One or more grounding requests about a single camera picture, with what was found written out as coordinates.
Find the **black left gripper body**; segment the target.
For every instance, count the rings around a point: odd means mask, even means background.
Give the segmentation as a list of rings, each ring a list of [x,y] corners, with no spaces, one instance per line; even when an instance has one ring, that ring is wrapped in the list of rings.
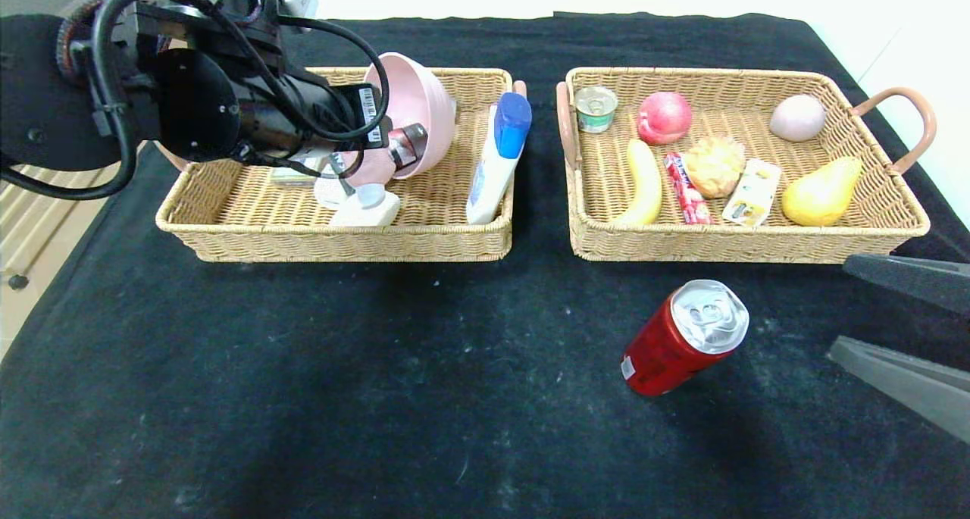
[[[288,74],[282,84],[289,89],[291,100],[298,105],[302,114],[330,132],[345,133],[370,124],[377,118],[378,102],[381,93],[377,86],[370,83],[344,85],[330,84],[325,77],[311,73]],[[379,125],[354,139],[333,139],[320,136],[305,127],[313,138],[329,143],[335,151],[357,151],[359,149],[384,149],[388,143],[391,121],[381,119]]]

